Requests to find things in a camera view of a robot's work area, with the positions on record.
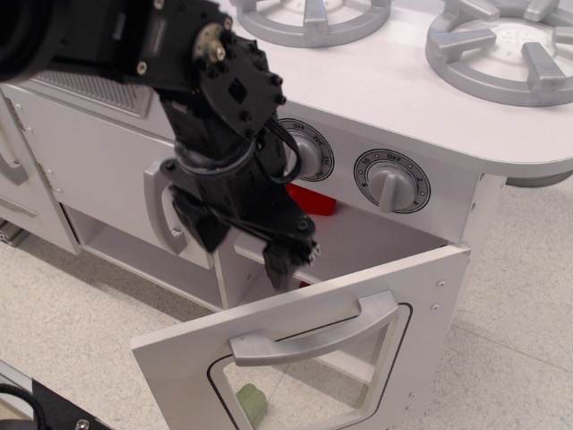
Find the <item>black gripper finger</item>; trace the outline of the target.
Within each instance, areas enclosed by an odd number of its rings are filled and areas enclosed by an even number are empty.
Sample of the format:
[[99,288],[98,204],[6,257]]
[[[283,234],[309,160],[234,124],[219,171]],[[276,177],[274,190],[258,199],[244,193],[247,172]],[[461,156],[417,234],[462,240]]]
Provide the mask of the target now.
[[187,231],[207,252],[214,252],[229,231],[201,201],[178,187],[172,188],[172,205]]
[[263,259],[274,290],[288,291],[295,270],[291,253],[284,246],[267,244],[263,249]]

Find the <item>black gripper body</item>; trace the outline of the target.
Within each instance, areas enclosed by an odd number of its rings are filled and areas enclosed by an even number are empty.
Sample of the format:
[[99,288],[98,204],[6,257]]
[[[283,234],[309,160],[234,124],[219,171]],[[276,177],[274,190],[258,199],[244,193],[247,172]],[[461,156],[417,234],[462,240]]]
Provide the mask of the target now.
[[211,171],[192,171],[179,159],[161,164],[161,172],[202,202],[222,223],[265,241],[284,246],[295,266],[312,264],[319,256],[315,225],[283,185],[261,173],[255,159]]

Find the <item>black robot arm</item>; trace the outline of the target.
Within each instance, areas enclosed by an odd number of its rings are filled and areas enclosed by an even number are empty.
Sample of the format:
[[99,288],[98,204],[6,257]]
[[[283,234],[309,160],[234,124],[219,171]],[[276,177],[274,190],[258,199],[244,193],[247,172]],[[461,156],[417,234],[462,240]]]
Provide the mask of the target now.
[[300,167],[277,117],[282,80],[232,24],[211,1],[4,1],[1,79],[57,71],[152,88],[175,134],[160,170],[178,218],[207,251],[230,228],[263,240],[285,292],[318,256],[315,226],[286,190]]

